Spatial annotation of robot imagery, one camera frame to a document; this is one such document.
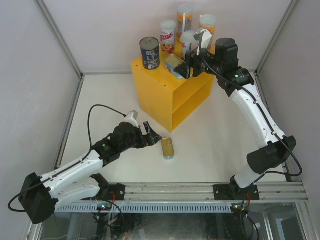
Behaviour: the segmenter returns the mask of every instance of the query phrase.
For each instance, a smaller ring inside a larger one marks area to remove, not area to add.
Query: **wire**
[[[255,224],[255,222],[249,216],[247,216],[246,218],[250,221],[252,226],[255,228],[256,235],[257,235],[257,240],[260,240],[260,234],[259,234],[259,230],[257,228],[257,225]]]
[[[124,116],[124,117],[127,116],[127,115],[123,114],[122,112],[117,111],[117,110],[115,110],[115,109],[113,109],[113,108],[111,108],[111,107],[109,107],[109,106],[106,106],[106,105],[101,105],[101,104],[93,105],[93,106],[90,108],[90,110],[89,110],[88,119],[87,119],[87,130],[88,130],[88,137],[89,137],[89,144],[90,144],[90,146],[89,146],[89,151],[88,151],[88,153],[82,158],[82,160],[86,159],[86,157],[88,157],[89,154],[90,154],[91,151],[92,151],[92,138],[91,138],[91,132],[90,132],[90,116],[91,116],[92,110],[93,110],[95,107],[103,107],[103,108],[112,110],[112,111],[116,112],[117,114],[120,114],[120,115],[122,115],[122,116]]]
[[[243,221],[242,221],[242,211],[243,211],[243,209],[244,209],[244,204],[245,204],[246,196],[247,196],[247,194],[244,195],[244,198],[243,198],[242,203],[241,203],[241,208],[240,208],[240,225],[241,225],[241,230],[242,230],[243,235],[245,236],[246,239],[248,239],[248,238],[247,238],[247,235],[246,235],[246,233],[245,233],[244,225],[243,225]]]
[[[124,117],[127,116],[127,115],[123,114],[122,112],[117,111],[117,110],[115,110],[115,109],[113,109],[113,108],[111,108],[111,107],[109,107],[109,106],[106,106],[106,105],[101,105],[101,104],[93,105],[93,106],[90,108],[90,110],[89,110],[88,119],[87,119],[87,130],[88,130],[88,137],[89,137],[90,148],[89,148],[88,153],[82,158],[82,160],[86,159],[86,158],[89,156],[89,154],[91,153],[91,151],[92,151],[92,139],[91,139],[91,132],[90,132],[90,116],[91,116],[92,110],[93,110],[95,107],[107,108],[107,109],[109,109],[109,110],[112,110],[112,111],[114,111],[114,112],[116,112],[116,113],[124,116]],[[81,163],[81,161],[76,162],[75,164],[73,164],[73,165],[67,167],[66,169],[58,172],[57,174],[53,175],[52,178],[57,177],[58,175],[66,172],[66,171],[68,171],[69,169],[73,168],[74,166],[76,166],[76,165],[78,165],[78,164],[80,164],[80,163]],[[43,185],[44,183],[48,182],[50,179],[51,179],[51,178],[48,178],[48,179],[40,182],[39,184],[37,184],[37,185],[35,185],[35,186],[32,186],[32,187],[28,188],[27,190],[25,190],[25,191],[23,191],[23,192],[20,192],[19,194],[17,194],[16,196],[14,196],[14,197],[9,201],[9,203],[8,203],[8,209],[9,209],[10,211],[16,212],[16,213],[25,213],[25,212],[26,212],[25,210],[19,210],[19,209],[14,209],[14,208],[12,208],[12,207],[11,207],[12,202],[13,202],[14,200],[16,200],[18,197],[22,196],[23,194],[26,194],[27,192],[29,192],[29,191],[31,191],[31,190],[33,190],[33,189],[35,189],[35,188]]]
[[[114,202],[106,200],[106,199],[102,199],[102,198],[98,198],[98,197],[94,197],[94,199],[96,199],[98,201],[103,201],[103,202],[109,203],[109,204],[113,205],[116,209],[118,209],[118,211],[120,212],[121,218],[122,218],[123,230],[125,232],[126,231],[125,216],[124,216],[123,212],[121,211],[120,207],[118,207],[118,205],[116,205]]]
[[[270,128],[271,132],[273,133],[273,135],[283,144],[283,146],[286,148],[286,150],[290,153],[290,155],[292,156],[292,158],[294,159],[295,163],[297,164],[298,168],[299,168],[299,173],[297,174],[290,174],[290,173],[283,173],[283,172],[279,172],[279,171],[267,171],[265,172],[265,174],[281,174],[281,175],[285,175],[285,176],[289,176],[289,177],[297,177],[297,176],[300,176],[303,172],[302,170],[302,167],[298,161],[298,159],[296,158],[296,156],[294,155],[294,153],[289,149],[289,147],[281,140],[281,138],[276,134],[274,133],[275,130],[274,128],[272,127],[271,123],[269,122],[265,112],[263,111],[263,109],[261,108],[260,104],[258,103],[257,99],[255,98],[255,96],[249,91],[247,90],[246,88],[244,88],[243,86],[240,86],[239,84],[233,82],[233,81],[230,81],[228,79],[226,79],[224,76],[222,76],[220,73],[218,73],[217,71],[215,71],[209,64],[208,62],[206,61],[203,53],[202,53],[202,48],[201,48],[201,42],[202,42],[202,37],[204,35],[204,32],[201,33],[200,35],[200,39],[199,39],[199,54],[200,54],[200,57],[202,58],[202,61],[205,63],[205,65],[213,72],[214,75],[216,75],[217,77],[221,78],[225,83],[231,85],[231,86],[234,86],[236,87],[237,89],[241,89],[243,91],[245,91],[252,99],[253,99],[253,102],[257,105],[257,107],[259,108],[264,120],[266,121],[268,127]]]
[[[19,210],[19,209],[14,209],[14,208],[12,208],[12,207],[11,207],[12,202],[13,202],[14,200],[16,200],[18,197],[22,196],[23,194],[26,194],[27,192],[29,192],[29,191],[31,191],[31,190],[33,190],[33,189],[38,188],[39,186],[41,186],[42,184],[48,182],[49,180],[50,180],[50,178],[48,178],[48,179],[40,182],[40,183],[37,184],[37,185],[34,185],[34,186],[28,188],[27,190],[25,190],[25,191],[23,191],[23,192],[20,192],[20,193],[17,194],[17,195],[15,195],[15,196],[9,201],[9,203],[8,203],[8,209],[9,209],[10,211],[16,212],[16,213],[25,213],[25,212],[26,212],[25,210]]]
[[[240,209],[240,225],[241,225],[241,230],[242,230],[242,233],[244,235],[244,237],[246,239],[252,239],[253,237],[253,231],[251,232],[251,235],[250,235],[250,238],[247,237],[247,234],[245,233],[245,230],[244,230],[244,224],[243,224],[243,221],[242,221],[242,212],[245,210],[244,209],[244,205],[245,205],[245,201],[246,201],[246,197],[248,197],[248,200],[249,200],[249,204],[248,206],[250,205],[250,200],[251,200],[251,195],[248,193],[248,194],[245,194],[244,195],[244,198],[242,200],[242,203],[241,203],[241,209]],[[260,240],[260,235],[259,235],[259,231],[258,231],[258,228],[257,228],[257,225],[255,224],[255,222],[249,217],[249,216],[246,216],[246,218],[250,221],[250,223],[252,224],[252,227],[255,228],[256,230],[256,234],[257,234],[257,240]]]
[[[112,202],[114,203],[114,202],[116,201],[116,194],[115,194],[114,191],[111,191],[111,192],[109,192],[109,193],[113,195]]]
[[[61,237],[58,237],[58,238],[46,238],[45,240],[59,240],[59,239],[63,239],[65,237],[68,237],[69,235],[64,235],[64,236],[61,236]]]

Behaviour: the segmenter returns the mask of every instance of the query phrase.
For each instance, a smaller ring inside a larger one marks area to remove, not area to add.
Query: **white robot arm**
[[[253,183],[284,163],[289,155],[296,160],[292,150],[297,143],[293,136],[287,137],[276,125],[261,100],[252,76],[247,69],[238,66],[238,46],[235,40],[218,39],[215,54],[211,54],[207,50],[211,37],[206,29],[196,34],[194,38],[199,42],[198,48],[187,52],[184,62],[174,70],[186,79],[190,77],[190,68],[193,68],[193,77],[203,72],[215,75],[219,86],[237,104],[250,124],[259,149],[247,155],[248,164],[231,178],[229,185],[231,198],[239,199],[237,194],[241,193],[240,198],[243,199],[244,193]]]
[[[138,113],[129,112],[113,133],[93,145],[89,153],[49,173],[25,178],[21,192],[8,207],[15,212],[26,212],[34,224],[48,219],[57,208],[85,198],[105,198],[109,184],[97,170],[107,166],[130,148],[141,149],[155,145],[162,139],[144,122],[146,135],[137,123]],[[18,198],[24,210],[11,208]]]

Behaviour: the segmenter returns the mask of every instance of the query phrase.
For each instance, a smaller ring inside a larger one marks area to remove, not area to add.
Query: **yellow shelf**
[[[177,42],[174,54],[181,58],[181,51],[182,44]],[[131,69],[141,109],[172,132],[210,96],[214,76],[202,73],[178,79],[166,71],[167,56],[160,50],[160,66],[154,70],[145,69],[140,56]]]

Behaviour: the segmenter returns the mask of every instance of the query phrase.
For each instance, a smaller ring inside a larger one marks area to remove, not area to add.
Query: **plastic container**
[[[209,51],[211,49],[211,46],[212,46],[212,43],[214,40],[214,35],[215,35],[215,31],[216,31],[216,23],[217,23],[217,19],[213,15],[206,14],[206,15],[202,15],[200,17],[199,28],[207,29],[212,35],[209,46],[208,46]]]
[[[176,22],[173,20],[164,20],[160,23],[161,50],[164,53],[172,54],[176,49]]]
[[[176,39],[181,43],[180,38],[183,32],[190,31],[192,26],[193,7],[189,4],[182,4],[178,6],[177,12],[177,28]]]
[[[195,40],[194,35],[196,31],[185,31],[182,34],[182,51],[181,59],[185,60],[187,51],[195,50],[198,47],[198,42]]]

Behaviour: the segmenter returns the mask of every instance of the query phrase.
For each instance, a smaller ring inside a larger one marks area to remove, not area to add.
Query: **metal corner frame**
[[[275,30],[275,33],[273,34],[272,38],[271,38],[271,41],[269,42],[268,44],[268,47],[266,48],[263,56],[262,56],[262,59],[257,67],[257,69],[255,70],[256,74],[259,75],[262,68],[264,67],[272,49],[274,48],[276,42],[278,41],[281,33],[283,32],[285,26],[287,25],[287,22],[289,20],[289,18],[291,17],[292,13],[294,12],[294,10],[296,9],[296,6],[298,4],[300,0],[291,0],[288,8],[286,9],[277,29]]]
[[[297,202],[295,204],[296,215],[304,233],[305,240],[319,240],[319,227],[311,210],[309,202]]]
[[[62,36],[57,24],[55,23],[52,15],[50,14],[44,0],[33,0],[33,1],[36,4],[36,6],[38,7],[39,11],[41,12],[41,15],[43,16],[49,29],[51,30],[52,34],[54,35],[56,41],[58,42],[58,44],[62,48],[63,52],[65,53],[65,56],[67,57],[67,59],[71,63],[74,71],[76,72],[76,74],[78,75],[79,78],[82,77],[83,74],[82,74],[72,52],[70,51],[70,48],[68,47],[64,37]]]
[[[77,108],[77,105],[78,105],[81,89],[82,89],[82,86],[84,84],[84,80],[85,80],[84,76],[78,78],[78,85],[77,85],[77,88],[75,89],[75,92],[74,92],[74,95],[73,95],[73,99],[72,99],[72,103],[71,103],[70,110],[69,110],[69,114],[68,114],[68,117],[66,119],[66,123],[65,123],[63,132],[62,132],[62,137],[61,137],[60,144],[59,144],[59,150],[58,150],[57,155],[55,157],[55,162],[54,162],[53,168],[52,168],[53,170],[58,168],[58,167],[60,167],[60,165],[61,165],[61,162],[62,162],[62,159],[63,159],[63,155],[64,155],[64,152],[65,152],[65,149],[66,149],[66,145],[67,145],[67,141],[68,141],[68,136],[69,136],[69,133],[70,133],[71,125],[72,125],[72,122],[73,122],[73,119],[74,119],[74,116],[75,116],[75,113],[76,113],[76,108]]]

